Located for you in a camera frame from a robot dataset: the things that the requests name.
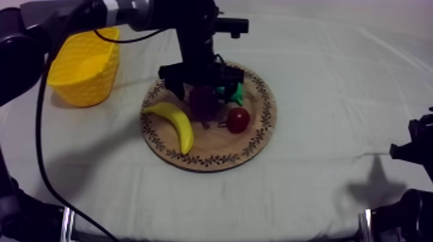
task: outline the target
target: yellow banana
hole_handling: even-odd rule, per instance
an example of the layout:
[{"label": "yellow banana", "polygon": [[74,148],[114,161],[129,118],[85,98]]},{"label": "yellow banana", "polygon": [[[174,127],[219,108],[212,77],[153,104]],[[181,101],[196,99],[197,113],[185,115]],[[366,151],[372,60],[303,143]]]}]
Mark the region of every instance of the yellow banana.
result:
[{"label": "yellow banana", "polygon": [[188,117],[180,108],[168,102],[160,102],[154,106],[145,107],[142,112],[152,112],[167,118],[176,127],[182,154],[187,154],[191,150],[194,144],[193,128]]}]

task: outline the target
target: red tomato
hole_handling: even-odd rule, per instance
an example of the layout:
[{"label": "red tomato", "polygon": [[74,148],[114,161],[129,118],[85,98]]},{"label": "red tomato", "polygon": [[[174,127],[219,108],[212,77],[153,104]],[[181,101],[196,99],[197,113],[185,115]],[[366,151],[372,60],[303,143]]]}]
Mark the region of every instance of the red tomato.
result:
[{"label": "red tomato", "polygon": [[230,109],[227,118],[227,128],[231,133],[238,134],[244,132],[249,124],[249,113],[241,107]]}]

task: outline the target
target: white table surface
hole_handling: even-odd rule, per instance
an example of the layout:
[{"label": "white table surface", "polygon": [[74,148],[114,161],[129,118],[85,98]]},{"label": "white table surface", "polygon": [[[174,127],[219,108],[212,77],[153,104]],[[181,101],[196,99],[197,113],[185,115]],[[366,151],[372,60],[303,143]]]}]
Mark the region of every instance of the white table surface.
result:
[{"label": "white table surface", "polygon": [[[391,160],[407,124],[433,106],[431,43],[310,19],[236,15],[250,34],[215,35],[215,51],[257,72],[276,98],[268,146],[230,171],[195,174],[159,160],[141,137],[142,99],[161,64],[180,60],[175,32],[122,46],[113,92],[77,109],[48,88],[43,147],[54,187],[119,237],[247,241],[342,236],[357,213],[433,190],[421,166]],[[122,37],[142,35],[122,27]],[[55,203],[36,164],[37,87],[11,103],[0,141],[13,177]],[[76,229],[100,234],[77,219]]]}]

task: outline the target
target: yellow basket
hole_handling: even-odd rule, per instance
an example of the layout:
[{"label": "yellow basket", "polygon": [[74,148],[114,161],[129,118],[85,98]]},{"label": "yellow basket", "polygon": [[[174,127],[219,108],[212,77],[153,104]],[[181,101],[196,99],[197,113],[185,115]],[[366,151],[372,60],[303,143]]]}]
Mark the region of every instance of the yellow basket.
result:
[{"label": "yellow basket", "polygon": [[[119,39],[118,28],[99,32]],[[96,105],[110,95],[118,65],[118,44],[106,42],[93,32],[78,33],[65,41],[53,61],[48,85],[71,105]]]}]

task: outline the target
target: wooden plate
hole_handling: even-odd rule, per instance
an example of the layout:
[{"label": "wooden plate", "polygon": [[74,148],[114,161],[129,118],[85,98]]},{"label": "wooden plate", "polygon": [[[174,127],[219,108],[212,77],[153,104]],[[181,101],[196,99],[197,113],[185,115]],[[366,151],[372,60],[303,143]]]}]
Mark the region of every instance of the wooden plate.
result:
[{"label": "wooden plate", "polygon": [[[215,172],[242,165],[266,146],[276,121],[276,106],[272,92],[256,73],[239,64],[228,64],[245,71],[243,108],[251,116],[247,130],[234,135],[227,128],[218,127],[218,123],[226,119],[228,111],[238,107],[235,103],[222,105],[217,120],[208,123],[209,129],[204,129],[200,122],[191,121],[194,146],[184,155],[180,152],[177,132],[172,124],[158,115],[142,113],[140,119],[144,139],[161,159],[188,171]],[[185,100],[188,100],[191,87],[185,88]],[[156,81],[150,87],[142,107],[152,106],[158,102],[171,102],[191,117],[188,103],[179,101],[174,94],[166,90],[162,80]]]}]

